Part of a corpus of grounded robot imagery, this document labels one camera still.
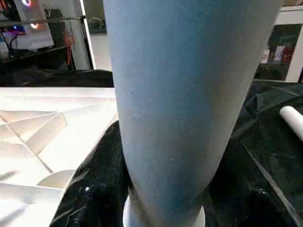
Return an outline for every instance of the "white cylinder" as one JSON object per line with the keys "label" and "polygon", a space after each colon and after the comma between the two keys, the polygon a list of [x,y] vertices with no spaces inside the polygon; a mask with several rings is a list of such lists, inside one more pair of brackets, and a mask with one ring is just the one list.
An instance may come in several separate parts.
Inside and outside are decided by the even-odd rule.
{"label": "white cylinder", "polygon": [[191,227],[280,0],[105,0],[128,227]]}
{"label": "white cylinder", "polygon": [[300,140],[303,141],[303,116],[292,106],[283,107],[280,110],[280,115]]}

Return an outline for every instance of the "white platform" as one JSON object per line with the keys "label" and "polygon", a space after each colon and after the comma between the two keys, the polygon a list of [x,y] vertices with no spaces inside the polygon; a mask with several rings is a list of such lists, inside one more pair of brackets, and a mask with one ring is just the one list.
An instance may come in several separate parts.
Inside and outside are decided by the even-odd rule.
{"label": "white platform", "polygon": [[64,188],[35,185],[77,169],[116,119],[110,88],[0,88],[0,226],[48,226]]}

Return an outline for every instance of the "white plastic rod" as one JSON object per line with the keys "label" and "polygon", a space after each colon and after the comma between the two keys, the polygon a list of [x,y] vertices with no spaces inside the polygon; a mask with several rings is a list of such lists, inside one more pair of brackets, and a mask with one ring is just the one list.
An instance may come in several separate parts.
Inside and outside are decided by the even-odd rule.
{"label": "white plastic rod", "polygon": [[300,140],[303,141],[303,116],[292,106],[283,107],[280,110],[280,115]]}
{"label": "white plastic rod", "polygon": [[104,0],[127,227],[193,225],[281,3]]}

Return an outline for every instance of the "white pillar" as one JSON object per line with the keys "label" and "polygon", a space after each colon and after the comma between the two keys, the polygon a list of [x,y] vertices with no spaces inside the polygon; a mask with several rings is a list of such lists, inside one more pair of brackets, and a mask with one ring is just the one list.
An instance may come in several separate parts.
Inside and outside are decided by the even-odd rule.
{"label": "white pillar", "polygon": [[194,223],[280,5],[105,0],[130,227]]}

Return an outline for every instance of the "black fabric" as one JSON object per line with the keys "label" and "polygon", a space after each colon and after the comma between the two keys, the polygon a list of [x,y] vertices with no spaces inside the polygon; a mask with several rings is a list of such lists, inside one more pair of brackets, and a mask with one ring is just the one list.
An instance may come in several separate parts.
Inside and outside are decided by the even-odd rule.
{"label": "black fabric", "polygon": [[[253,82],[207,189],[207,227],[303,226],[303,143],[279,116],[285,105],[303,113],[303,84]],[[51,226],[121,227],[127,183],[116,122],[78,168]]]}
{"label": "black fabric", "polygon": [[210,185],[220,226],[303,226],[303,143],[286,105],[303,114],[303,84],[254,81]]}
{"label": "black fabric", "polygon": [[50,226],[122,226],[128,181],[116,122],[77,169]]}

